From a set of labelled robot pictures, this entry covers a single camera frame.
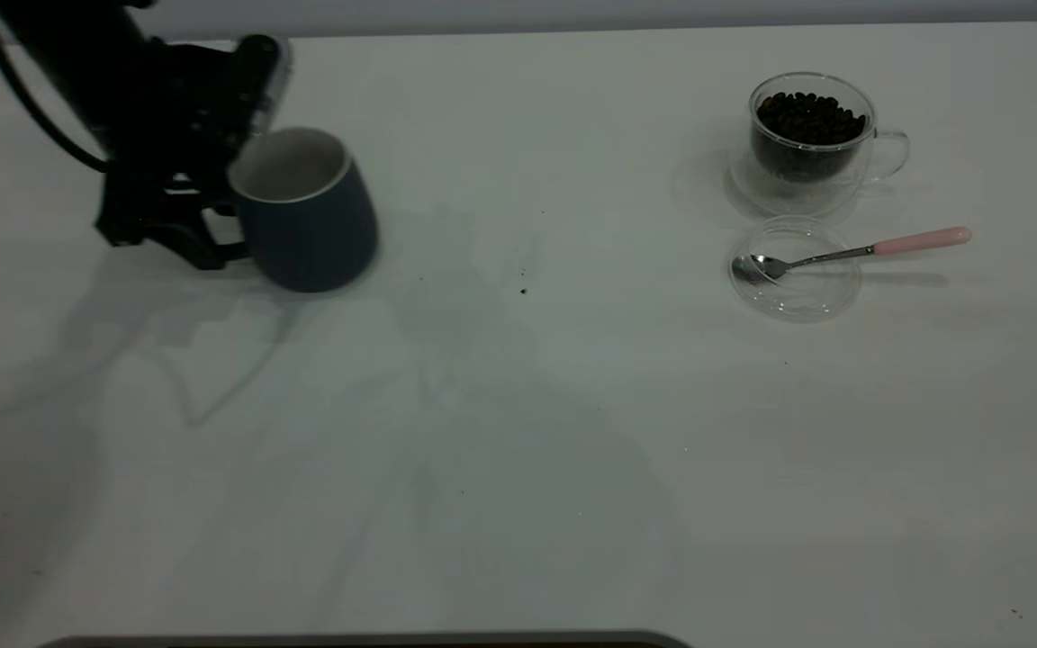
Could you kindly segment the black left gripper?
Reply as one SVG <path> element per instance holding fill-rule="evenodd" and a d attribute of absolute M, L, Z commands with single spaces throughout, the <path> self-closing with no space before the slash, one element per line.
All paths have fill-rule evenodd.
<path fill-rule="evenodd" d="M 152 240 L 194 269 L 226 269 L 250 256 L 247 243 L 219 245 L 203 210 L 239 216 L 223 177 L 248 140 L 248 41 L 153 40 L 148 54 L 114 129 L 95 229 L 116 248 Z"/>

